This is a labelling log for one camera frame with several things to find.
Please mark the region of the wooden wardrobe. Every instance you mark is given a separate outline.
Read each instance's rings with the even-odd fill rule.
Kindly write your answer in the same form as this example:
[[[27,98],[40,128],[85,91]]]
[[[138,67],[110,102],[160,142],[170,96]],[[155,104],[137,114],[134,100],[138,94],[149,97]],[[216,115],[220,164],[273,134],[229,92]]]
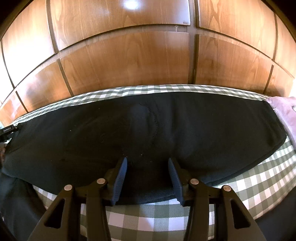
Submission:
[[[20,1],[1,18],[1,124],[79,94],[205,84],[289,96],[295,25],[273,1]]]

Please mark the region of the pink pillow with dog print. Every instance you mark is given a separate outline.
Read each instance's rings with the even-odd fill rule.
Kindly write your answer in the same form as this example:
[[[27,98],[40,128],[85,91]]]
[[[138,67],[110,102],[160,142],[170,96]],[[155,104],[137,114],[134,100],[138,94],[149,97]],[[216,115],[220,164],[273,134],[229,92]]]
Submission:
[[[287,135],[292,142],[292,146],[295,149],[295,138],[296,138],[296,112],[295,97],[269,97],[266,101],[273,108],[277,117],[284,126]]]

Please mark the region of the black pants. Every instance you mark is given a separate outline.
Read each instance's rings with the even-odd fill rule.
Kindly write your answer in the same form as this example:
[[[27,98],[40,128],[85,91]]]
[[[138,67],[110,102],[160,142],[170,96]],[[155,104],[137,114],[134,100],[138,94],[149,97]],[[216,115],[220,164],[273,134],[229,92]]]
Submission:
[[[255,167],[287,134],[266,101],[194,92],[143,94],[60,108],[21,124],[1,165],[1,215],[27,240],[45,212],[35,188],[85,186],[121,158],[120,204],[174,198],[168,161],[207,185]]]

